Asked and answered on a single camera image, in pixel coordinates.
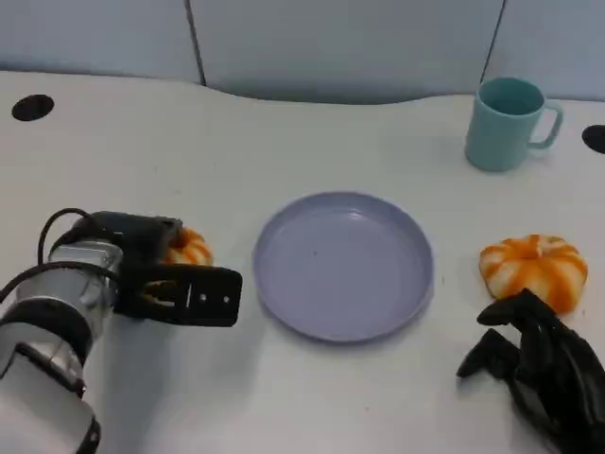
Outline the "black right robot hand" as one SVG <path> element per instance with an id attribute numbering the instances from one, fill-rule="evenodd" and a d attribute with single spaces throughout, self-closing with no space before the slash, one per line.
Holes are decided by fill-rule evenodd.
<path id="1" fill-rule="evenodd" d="M 604 451 L 604 368 L 591 345 L 525 288 L 477 316 L 488 327 L 458 367 L 506 383 L 518 413 L 558 453 Z"/>

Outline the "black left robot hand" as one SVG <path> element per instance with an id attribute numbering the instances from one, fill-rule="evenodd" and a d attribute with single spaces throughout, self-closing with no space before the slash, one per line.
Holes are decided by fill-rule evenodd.
<path id="1" fill-rule="evenodd" d="M 170 246 L 179 242 L 182 228 L 182 221 L 177 218 L 102 211 L 84 222 L 82 235 L 117 246 L 125 263 L 146 265 L 165 259 Z"/>

